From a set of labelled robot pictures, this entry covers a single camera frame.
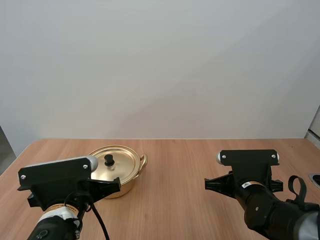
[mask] black wire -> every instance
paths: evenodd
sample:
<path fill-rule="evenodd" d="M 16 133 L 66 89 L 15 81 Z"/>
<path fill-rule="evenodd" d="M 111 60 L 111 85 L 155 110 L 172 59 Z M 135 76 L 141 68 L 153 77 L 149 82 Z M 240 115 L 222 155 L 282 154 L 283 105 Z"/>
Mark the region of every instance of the black wire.
<path fill-rule="evenodd" d="M 108 232 L 107 232 L 107 229 L 106 229 L 106 226 L 105 226 L 104 221 L 102 220 L 101 216 L 99 215 L 98 210 L 96 209 L 94 204 L 92 204 L 91 207 L 92 207 L 92 211 L 94 212 L 96 218 L 98 219 L 98 221 L 99 221 L 99 223 L 100 223 L 100 225 L 102 227 L 105 239 L 106 240 L 110 240 Z"/>
<path fill-rule="evenodd" d="M 92 211 L 94 212 L 94 215 L 96 216 L 96 218 L 98 219 L 100 225 L 101 225 L 101 228 L 102 228 L 102 231 L 103 231 L 103 234 L 105 236 L 105 239 L 106 240 L 110 240 L 109 238 L 109 235 L 108 235 L 108 232 L 107 232 L 107 229 L 106 229 L 106 226 L 104 224 L 104 221 L 102 220 L 100 214 L 98 213 L 98 210 L 96 209 L 95 205 L 94 205 L 94 200 L 92 198 L 92 196 L 90 195 L 90 193 L 86 192 L 86 191 L 74 191 L 72 193 L 70 193 L 64 200 L 64 205 L 66 206 L 68 200 L 70 198 L 76 198 L 76 197 L 87 197 L 88 198 L 88 206 L 90 207 L 89 209 L 86 210 L 86 212 L 89 212 L 91 209 Z M 83 222 L 81 219 L 77 219 L 78 221 L 80 221 L 80 224 L 79 224 L 79 227 L 78 227 L 78 231 L 79 233 L 81 233 L 81 230 L 82 230 L 82 227 L 83 227 Z"/>

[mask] gold pot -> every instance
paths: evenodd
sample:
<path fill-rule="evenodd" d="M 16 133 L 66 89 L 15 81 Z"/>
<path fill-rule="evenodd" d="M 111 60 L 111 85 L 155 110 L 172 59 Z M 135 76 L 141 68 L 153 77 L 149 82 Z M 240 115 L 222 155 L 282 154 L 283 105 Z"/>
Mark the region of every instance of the gold pot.
<path fill-rule="evenodd" d="M 89 155 L 98 159 L 98 167 L 91 173 L 91 179 L 113 181 L 120 178 L 121 190 L 106 199 L 118 198 L 129 192 L 148 163 L 146 154 L 139 157 L 131 148 L 120 145 L 104 146 Z"/>

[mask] wooden table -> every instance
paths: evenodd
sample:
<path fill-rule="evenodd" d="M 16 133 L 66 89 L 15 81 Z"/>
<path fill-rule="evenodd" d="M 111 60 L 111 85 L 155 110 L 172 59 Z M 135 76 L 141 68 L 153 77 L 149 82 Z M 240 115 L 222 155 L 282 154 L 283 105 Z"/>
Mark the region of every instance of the wooden table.
<path fill-rule="evenodd" d="M 0 238 L 27 239 L 42 215 L 40 208 L 29 207 L 29 191 L 17 191 L 20 168 L 85 156 L 115 144 L 148 154 L 149 163 L 129 193 L 96 203 L 111 240 L 265 239 L 247 229 L 244 211 L 235 199 L 205 190 L 204 178 L 213 179 L 230 170 L 216 162 L 221 150 L 275 149 L 280 165 L 272 167 L 272 176 L 284 183 L 284 192 L 275 195 L 281 200 L 293 199 L 287 182 L 291 175 L 298 175 L 307 185 L 306 200 L 320 200 L 320 189 L 308 178 L 309 173 L 320 172 L 320 150 L 307 139 L 42 139 L 29 145 L 0 176 Z M 85 214 L 83 224 L 80 239 L 104 239 L 92 211 Z"/>

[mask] lid knob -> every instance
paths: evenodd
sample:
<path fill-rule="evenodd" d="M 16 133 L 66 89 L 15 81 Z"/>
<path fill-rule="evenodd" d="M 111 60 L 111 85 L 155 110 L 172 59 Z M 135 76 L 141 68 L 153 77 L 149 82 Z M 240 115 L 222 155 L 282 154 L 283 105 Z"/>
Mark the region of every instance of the lid knob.
<path fill-rule="evenodd" d="M 115 164 L 114 156 L 112 156 L 111 154 L 105 155 L 104 160 L 105 160 L 104 165 L 106 165 L 107 167 L 111 167 L 113 164 Z"/>

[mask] pot lid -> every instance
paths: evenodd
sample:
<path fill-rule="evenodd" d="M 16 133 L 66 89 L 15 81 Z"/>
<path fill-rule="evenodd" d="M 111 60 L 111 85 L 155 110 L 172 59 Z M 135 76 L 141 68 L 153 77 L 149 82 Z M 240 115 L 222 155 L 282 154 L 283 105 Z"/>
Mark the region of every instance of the pot lid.
<path fill-rule="evenodd" d="M 91 173 L 91 179 L 113 181 L 119 177 L 123 185 L 132 180 L 139 171 L 138 154 L 126 146 L 104 146 L 89 155 L 98 159 L 98 167 Z"/>

